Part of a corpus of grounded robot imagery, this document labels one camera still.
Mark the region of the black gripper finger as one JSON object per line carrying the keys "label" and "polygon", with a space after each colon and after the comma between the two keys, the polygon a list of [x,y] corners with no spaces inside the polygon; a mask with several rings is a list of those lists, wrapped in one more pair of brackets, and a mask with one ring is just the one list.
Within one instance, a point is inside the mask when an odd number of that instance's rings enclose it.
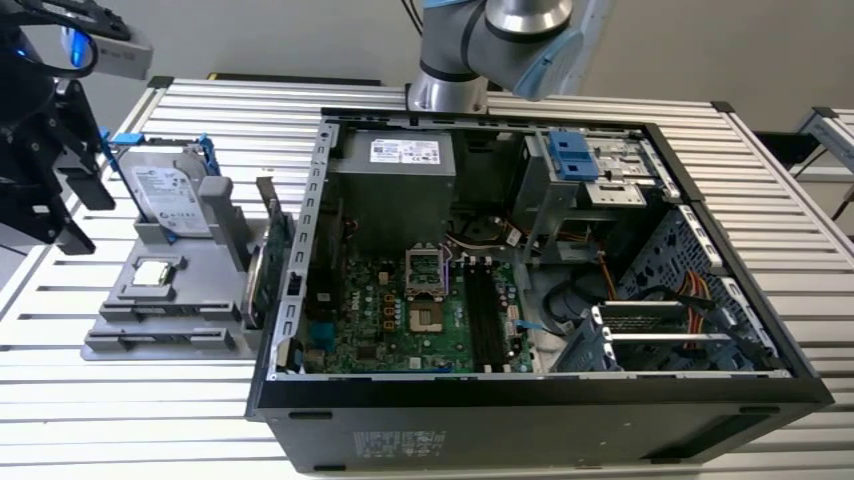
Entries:
{"label": "black gripper finger", "polygon": [[94,242],[59,197],[47,201],[2,196],[2,246],[54,245],[66,255],[90,255]]}
{"label": "black gripper finger", "polygon": [[47,110],[48,136],[59,143],[54,167],[90,210],[113,210],[115,200],[102,184],[98,156],[103,138],[89,98],[78,80],[58,80]]}

